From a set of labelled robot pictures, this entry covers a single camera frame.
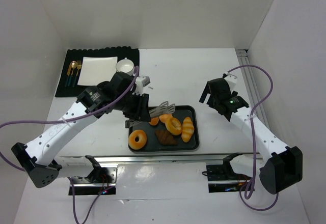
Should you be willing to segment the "metal tongs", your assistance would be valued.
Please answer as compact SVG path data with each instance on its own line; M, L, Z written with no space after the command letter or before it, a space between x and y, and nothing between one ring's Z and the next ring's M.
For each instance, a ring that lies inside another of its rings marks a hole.
M142 122L150 122L152 118L159 117L163 114L173 114L175 112L176 105L175 103L169 104L168 101L161 103L159 106L154 107L153 109L149 110L149 120L145 119L138 119L138 120L131 120L128 119L125 121L125 128L130 128L132 126L138 125Z

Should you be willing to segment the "orange hollow bun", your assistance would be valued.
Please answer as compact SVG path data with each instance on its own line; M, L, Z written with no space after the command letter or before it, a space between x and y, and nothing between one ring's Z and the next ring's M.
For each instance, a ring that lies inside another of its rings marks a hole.
M175 117L168 118L165 125L167 131L172 135L180 135L182 133L182 125L180 121Z

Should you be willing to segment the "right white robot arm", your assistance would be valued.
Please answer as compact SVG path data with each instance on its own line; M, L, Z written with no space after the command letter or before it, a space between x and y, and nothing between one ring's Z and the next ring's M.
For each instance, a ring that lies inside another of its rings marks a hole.
M252 177L257 172L262 186L276 194L303 178L303 153L298 147L289 147L278 139L255 115L249 104L233 90L237 83L234 75L206 83L200 102L215 109L235 125L247 138L256 143L261 160L234 153L223 159L223 167L230 174Z

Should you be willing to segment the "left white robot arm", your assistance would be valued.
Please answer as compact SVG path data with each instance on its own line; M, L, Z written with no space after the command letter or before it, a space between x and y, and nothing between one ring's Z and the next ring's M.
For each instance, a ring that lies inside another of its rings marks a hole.
M62 123L49 127L27 144L16 143L12 152L37 188L57 178L79 177L99 182L107 170L94 157L59 157L60 150L83 129L113 110L132 120L151 120L148 94L142 89L150 83L147 76L117 72L110 81L87 87L63 115Z

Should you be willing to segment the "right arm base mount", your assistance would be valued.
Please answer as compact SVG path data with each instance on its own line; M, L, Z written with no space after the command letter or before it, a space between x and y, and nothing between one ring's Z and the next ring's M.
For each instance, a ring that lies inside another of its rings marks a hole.
M251 180L251 177L235 173L231 168L230 162L237 156L242 156L242 154L233 153L223 158L222 164L206 166L206 170L202 172L202 175L208 180L209 193L239 192L240 188L246 186Z

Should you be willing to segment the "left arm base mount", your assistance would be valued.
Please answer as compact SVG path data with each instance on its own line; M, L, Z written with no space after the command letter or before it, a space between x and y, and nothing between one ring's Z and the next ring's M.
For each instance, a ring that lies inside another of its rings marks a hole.
M115 195L117 181L116 166L101 166L92 156L85 157L86 173L71 177L75 195Z

